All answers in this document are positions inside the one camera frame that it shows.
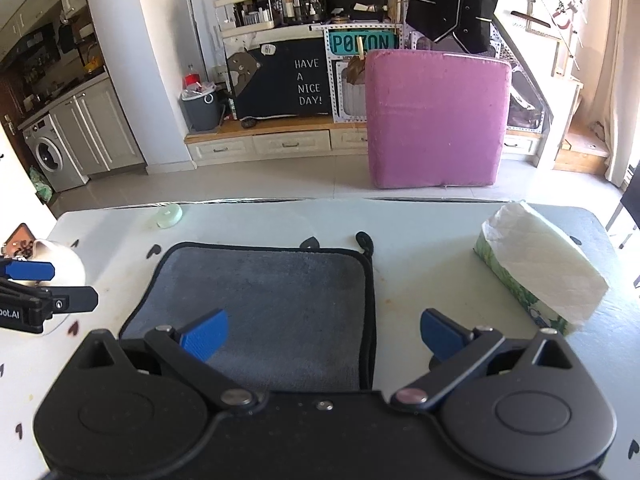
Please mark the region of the black vest on hanger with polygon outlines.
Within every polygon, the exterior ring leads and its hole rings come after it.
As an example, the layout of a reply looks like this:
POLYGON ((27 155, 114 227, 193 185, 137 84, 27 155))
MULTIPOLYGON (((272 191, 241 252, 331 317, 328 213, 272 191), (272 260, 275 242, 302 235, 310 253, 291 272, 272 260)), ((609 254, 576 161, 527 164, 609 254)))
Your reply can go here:
POLYGON ((471 54, 489 50, 498 0, 409 0, 406 23, 434 44, 452 38, 471 54))

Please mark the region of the low white drawer bench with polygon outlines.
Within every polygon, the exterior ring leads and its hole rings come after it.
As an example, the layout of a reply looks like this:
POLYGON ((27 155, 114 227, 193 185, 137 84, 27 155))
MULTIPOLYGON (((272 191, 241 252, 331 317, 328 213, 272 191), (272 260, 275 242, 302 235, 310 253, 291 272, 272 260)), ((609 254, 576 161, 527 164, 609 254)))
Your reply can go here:
POLYGON ((256 160, 360 155, 368 148, 367 125, 334 122, 330 116, 269 119, 244 129, 227 120, 211 132, 184 139, 196 166, 256 160))

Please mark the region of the white cat ceramic holder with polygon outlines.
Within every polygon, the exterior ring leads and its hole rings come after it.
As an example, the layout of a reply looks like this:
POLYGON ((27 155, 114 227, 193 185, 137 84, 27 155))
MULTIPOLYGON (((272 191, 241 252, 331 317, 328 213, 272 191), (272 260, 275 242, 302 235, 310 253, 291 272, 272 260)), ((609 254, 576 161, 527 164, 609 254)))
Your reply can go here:
POLYGON ((53 285, 63 266, 43 260, 1 257, 1 327, 42 334, 55 315, 92 312, 98 294, 88 285, 53 285))

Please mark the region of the grey trash bin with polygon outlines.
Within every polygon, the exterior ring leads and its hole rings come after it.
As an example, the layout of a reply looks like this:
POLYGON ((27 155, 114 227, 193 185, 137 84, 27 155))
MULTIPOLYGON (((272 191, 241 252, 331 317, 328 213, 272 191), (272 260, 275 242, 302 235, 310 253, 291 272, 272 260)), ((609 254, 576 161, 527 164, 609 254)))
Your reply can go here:
POLYGON ((198 74, 184 78, 180 102, 191 131, 214 130, 220 125, 224 108, 217 96, 217 86, 200 81, 198 74))

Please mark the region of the teal poison sign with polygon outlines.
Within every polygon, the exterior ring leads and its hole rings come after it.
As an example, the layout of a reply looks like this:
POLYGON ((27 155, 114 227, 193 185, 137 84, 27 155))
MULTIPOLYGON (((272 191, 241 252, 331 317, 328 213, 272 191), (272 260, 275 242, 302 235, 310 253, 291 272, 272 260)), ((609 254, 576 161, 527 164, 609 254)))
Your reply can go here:
POLYGON ((329 48, 337 56, 354 56, 360 52, 396 48, 396 35, 388 29, 330 30, 329 48))

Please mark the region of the small green round dish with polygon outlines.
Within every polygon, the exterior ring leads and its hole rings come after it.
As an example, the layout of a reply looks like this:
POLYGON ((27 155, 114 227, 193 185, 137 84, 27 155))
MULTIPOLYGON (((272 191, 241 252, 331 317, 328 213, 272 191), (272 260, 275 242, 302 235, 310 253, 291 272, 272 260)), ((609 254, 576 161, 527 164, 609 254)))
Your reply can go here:
POLYGON ((153 221, 159 229, 170 229, 181 221, 182 207, 177 203, 167 203, 157 208, 153 221))

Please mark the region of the green tissue pack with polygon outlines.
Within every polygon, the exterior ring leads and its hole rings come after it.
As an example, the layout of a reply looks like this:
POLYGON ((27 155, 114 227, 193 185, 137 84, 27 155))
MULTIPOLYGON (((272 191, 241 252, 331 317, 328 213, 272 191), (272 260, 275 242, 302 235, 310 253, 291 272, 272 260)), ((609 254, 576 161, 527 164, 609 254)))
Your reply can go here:
POLYGON ((473 250, 539 327, 563 335, 584 326, 610 289, 574 240, 525 202, 483 222, 473 250))

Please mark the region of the washing machine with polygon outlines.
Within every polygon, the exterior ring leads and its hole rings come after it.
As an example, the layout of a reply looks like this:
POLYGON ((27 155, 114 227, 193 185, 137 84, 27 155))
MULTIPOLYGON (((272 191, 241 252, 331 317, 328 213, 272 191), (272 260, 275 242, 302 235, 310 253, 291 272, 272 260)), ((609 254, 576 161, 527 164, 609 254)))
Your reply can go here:
POLYGON ((64 136, 58 132, 49 114, 28 124, 23 129, 23 136, 55 192, 81 188, 89 182, 89 178, 78 168, 64 136))

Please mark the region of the cream tiered shelf rack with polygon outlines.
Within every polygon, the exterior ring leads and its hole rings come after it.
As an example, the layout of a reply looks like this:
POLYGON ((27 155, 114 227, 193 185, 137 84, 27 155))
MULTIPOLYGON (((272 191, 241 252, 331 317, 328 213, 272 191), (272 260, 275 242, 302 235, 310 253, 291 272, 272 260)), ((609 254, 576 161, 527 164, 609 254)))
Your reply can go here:
POLYGON ((273 0, 214 0, 221 37, 263 32, 277 26, 273 0))

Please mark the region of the purple and grey towel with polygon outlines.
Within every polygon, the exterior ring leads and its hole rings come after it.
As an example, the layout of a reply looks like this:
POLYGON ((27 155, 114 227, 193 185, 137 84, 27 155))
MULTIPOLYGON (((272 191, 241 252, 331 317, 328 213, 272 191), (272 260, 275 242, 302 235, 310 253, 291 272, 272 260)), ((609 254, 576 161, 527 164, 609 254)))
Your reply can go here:
POLYGON ((137 339, 159 325, 185 328, 221 310, 224 343, 207 359, 254 391, 351 392, 373 386, 376 321, 372 257, 311 237, 294 248, 184 242, 157 265, 119 331, 137 339))

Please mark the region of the brown card in holder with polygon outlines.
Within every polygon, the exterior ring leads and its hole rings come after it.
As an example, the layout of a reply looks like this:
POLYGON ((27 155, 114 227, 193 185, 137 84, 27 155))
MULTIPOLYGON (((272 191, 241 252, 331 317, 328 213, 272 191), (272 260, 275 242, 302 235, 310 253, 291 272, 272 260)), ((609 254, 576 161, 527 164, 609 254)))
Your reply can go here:
POLYGON ((36 237, 26 223, 21 223, 4 242, 1 248, 3 258, 30 259, 34 252, 36 237))

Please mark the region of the pink chair back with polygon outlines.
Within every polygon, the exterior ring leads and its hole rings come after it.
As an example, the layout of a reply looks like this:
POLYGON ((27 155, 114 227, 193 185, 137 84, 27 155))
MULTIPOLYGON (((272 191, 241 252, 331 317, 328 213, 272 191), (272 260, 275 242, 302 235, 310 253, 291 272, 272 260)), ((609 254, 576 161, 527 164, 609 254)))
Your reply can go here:
POLYGON ((494 184, 511 79, 510 64, 496 58, 370 52, 366 110, 372 183, 377 188, 494 184))

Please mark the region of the black have a nice day cabinet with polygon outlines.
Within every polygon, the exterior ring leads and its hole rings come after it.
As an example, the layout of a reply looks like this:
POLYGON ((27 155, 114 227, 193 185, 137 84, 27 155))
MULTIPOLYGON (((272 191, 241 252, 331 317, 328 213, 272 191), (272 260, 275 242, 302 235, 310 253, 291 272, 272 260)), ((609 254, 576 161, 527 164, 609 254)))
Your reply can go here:
POLYGON ((331 113, 326 51, 320 38, 267 42, 228 57, 239 120, 331 113))

